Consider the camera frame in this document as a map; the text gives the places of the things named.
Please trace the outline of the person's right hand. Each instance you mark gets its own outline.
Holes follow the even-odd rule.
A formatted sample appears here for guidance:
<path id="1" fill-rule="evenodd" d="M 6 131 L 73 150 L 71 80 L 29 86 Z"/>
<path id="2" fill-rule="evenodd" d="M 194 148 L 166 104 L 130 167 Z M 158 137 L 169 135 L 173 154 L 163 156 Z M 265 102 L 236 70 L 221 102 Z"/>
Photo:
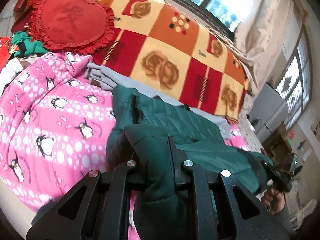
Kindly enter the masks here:
<path id="1" fill-rule="evenodd" d="M 280 213 L 285 207 L 284 195 L 274 188 L 266 190 L 260 201 L 272 215 Z"/>

